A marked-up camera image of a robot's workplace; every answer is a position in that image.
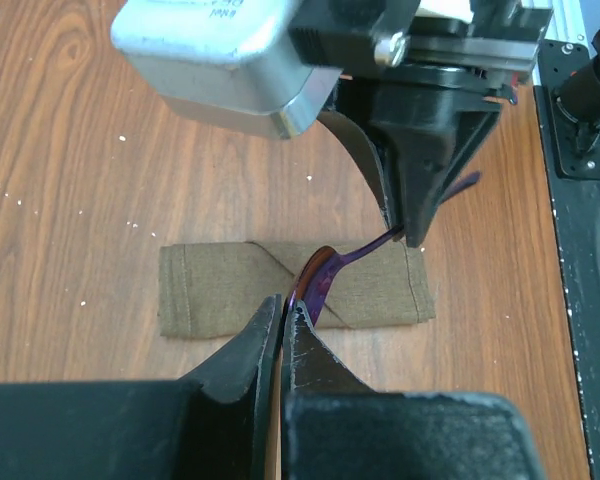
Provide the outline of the brown cloth napkin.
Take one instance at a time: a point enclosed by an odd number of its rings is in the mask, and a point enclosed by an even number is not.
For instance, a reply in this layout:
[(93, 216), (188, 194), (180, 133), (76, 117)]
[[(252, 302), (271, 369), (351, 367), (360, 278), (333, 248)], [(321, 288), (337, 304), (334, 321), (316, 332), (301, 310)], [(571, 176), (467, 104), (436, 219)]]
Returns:
[[(161, 248), (162, 336), (200, 340), (237, 334), (266, 297), (290, 292), (318, 247), (250, 241)], [(435, 315), (422, 251), (390, 241), (338, 273), (317, 325), (370, 329), (414, 325)]]

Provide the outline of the iridescent blue spoon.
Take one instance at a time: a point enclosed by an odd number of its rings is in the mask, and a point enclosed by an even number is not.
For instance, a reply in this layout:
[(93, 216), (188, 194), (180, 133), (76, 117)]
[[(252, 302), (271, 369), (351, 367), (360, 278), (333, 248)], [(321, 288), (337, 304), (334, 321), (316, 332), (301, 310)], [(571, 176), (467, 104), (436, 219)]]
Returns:
[(315, 326), (336, 275), (344, 267), (374, 252), (389, 240), (400, 240), (404, 236), (405, 226), (401, 224), (346, 254), (339, 253), (332, 246), (320, 247), (312, 254), (294, 280), (285, 300), (285, 320), (291, 321), (295, 313), (304, 310), (304, 319)]

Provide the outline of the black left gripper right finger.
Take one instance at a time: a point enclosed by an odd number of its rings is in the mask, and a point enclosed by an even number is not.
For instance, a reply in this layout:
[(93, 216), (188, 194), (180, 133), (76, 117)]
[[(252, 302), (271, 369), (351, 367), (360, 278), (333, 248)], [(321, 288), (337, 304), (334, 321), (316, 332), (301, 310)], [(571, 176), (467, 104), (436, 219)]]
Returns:
[(286, 315), (281, 440), (285, 479), (543, 479), (531, 431), (506, 398), (381, 392), (317, 336), (307, 307)]

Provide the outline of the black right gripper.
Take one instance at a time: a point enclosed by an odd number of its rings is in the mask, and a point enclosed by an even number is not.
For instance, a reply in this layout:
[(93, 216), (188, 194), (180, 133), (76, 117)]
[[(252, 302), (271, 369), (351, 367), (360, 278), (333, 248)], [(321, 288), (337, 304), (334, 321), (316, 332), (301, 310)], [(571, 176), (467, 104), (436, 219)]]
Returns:
[[(463, 90), (512, 100), (536, 62), (552, 10), (519, 1), (472, 1), (470, 20), (419, 13), (419, 1), (303, 1), (287, 31), (302, 65), (369, 83)], [(350, 155), (388, 228), (421, 245), (462, 170), (501, 109), (405, 109), (362, 122), (335, 110), (318, 121)]]

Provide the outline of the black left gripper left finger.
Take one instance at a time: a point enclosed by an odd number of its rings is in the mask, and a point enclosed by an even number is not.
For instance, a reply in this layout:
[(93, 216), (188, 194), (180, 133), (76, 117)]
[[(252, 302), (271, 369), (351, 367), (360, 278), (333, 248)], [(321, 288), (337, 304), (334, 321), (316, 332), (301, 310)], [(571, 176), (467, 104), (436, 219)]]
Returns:
[(272, 479), (282, 301), (171, 380), (0, 383), (0, 479)]

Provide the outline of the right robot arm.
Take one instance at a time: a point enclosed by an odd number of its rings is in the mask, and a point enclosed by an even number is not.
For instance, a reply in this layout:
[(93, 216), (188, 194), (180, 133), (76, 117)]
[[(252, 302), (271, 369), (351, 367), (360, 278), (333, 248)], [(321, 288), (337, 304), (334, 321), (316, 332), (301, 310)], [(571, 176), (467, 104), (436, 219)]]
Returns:
[(304, 1), (289, 33), (302, 62), (341, 77), (319, 121), (350, 154), (389, 234), (417, 247), (438, 208), (475, 184), (465, 166), (504, 102), (554, 53), (564, 60), (550, 107), (572, 155), (600, 142), (600, 29), (595, 56), (546, 36), (552, 8), (518, 1)]

